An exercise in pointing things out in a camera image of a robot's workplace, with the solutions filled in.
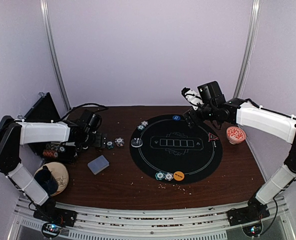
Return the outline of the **blue green 50 chip stack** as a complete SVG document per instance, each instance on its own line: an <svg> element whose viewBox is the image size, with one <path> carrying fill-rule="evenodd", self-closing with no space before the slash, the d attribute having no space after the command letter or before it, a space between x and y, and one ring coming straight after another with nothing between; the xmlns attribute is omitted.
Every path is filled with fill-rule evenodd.
<svg viewBox="0 0 296 240"><path fill-rule="evenodd" d="M106 143L106 149L113 149L114 148L114 143L112 141L108 141Z"/></svg>

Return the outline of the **blue small blind button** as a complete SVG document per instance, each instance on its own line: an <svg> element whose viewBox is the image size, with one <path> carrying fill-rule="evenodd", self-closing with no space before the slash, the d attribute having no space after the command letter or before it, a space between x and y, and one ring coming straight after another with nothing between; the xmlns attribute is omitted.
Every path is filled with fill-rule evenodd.
<svg viewBox="0 0 296 240"><path fill-rule="evenodd" d="M179 115L174 115L172 117L172 119L175 120L175 121L179 121L179 120L181 120L181 117Z"/></svg>

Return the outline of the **blue cream 10 chip stack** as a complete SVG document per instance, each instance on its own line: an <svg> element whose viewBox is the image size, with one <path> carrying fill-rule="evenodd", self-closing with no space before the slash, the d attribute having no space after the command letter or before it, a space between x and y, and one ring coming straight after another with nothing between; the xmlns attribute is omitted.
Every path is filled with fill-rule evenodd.
<svg viewBox="0 0 296 240"><path fill-rule="evenodd" d="M118 137L115 139L115 145L117 147L123 147L125 144L124 139L122 137Z"/></svg>

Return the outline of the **red triangular all-in marker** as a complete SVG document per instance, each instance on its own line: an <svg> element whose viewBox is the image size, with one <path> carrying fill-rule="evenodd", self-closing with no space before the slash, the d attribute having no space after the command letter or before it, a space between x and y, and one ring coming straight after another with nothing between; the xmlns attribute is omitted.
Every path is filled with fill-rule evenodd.
<svg viewBox="0 0 296 240"><path fill-rule="evenodd" d="M210 141L217 141L217 140L219 140L219 137L218 137L218 136L214 135L214 134L211 133L211 132L208 133L208 141L209 141L209 142L210 142Z"/></svg>

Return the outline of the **clear acrylic dealer button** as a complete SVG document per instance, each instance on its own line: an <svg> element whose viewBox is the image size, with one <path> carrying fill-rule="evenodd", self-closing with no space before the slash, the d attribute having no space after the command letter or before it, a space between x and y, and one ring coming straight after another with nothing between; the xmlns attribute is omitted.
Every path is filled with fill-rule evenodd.
<svg viewBox="0 0 296 240"><path fill-rule="evenodd" d="M143 145L143 140L139 137L135 137L131 140L130 144L134 148L139 148Z"/></svg>

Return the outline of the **yellow big blind button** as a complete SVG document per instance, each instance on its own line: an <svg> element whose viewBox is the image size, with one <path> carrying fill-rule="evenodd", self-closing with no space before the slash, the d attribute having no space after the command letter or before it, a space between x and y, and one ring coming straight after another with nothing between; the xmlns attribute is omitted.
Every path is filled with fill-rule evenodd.
<svg viewBox="0 0 296 240"><path fill-rule="evenodd" d="M185 178L185 174L181 171L176 171L173 173L173 179L178 182L184 180L184 178Z"/></svg>

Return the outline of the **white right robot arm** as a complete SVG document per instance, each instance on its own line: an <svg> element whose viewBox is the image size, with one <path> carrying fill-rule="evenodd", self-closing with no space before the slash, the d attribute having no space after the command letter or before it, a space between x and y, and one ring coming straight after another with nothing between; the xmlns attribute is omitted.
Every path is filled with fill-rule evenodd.
<svg viewBox="0 0 296 240"><path fill-rule="evenodd" d="M202 84L197 90L185 87L181 94L191 105L184 114L189 125L204 121L217 127L223 123L237 125L254 137L251 148L256 159L271 157L275 165L281 158L281 166L270 173L244 210L247 220L256 220L263 213L263 205L296 180L296 115L266 109L249 98L226 100L216 81Z"/></svg>

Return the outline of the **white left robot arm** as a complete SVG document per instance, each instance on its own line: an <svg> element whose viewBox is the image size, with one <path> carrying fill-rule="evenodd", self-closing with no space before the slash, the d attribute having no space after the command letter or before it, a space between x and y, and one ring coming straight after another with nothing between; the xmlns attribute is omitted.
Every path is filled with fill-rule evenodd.
<svg viewBox="0 0 296 240"><path fill-rule="evenodd" d="M40 214L47 221L55 222L60 212L47 202L51 192L25 167L21 151L29 148L40 159L73 162L87 148L104 143L98 134L101 124L99 113L88 109L75 120L15 119L6 115L0 122L0 172L33 203L41 206Z"/></svg>

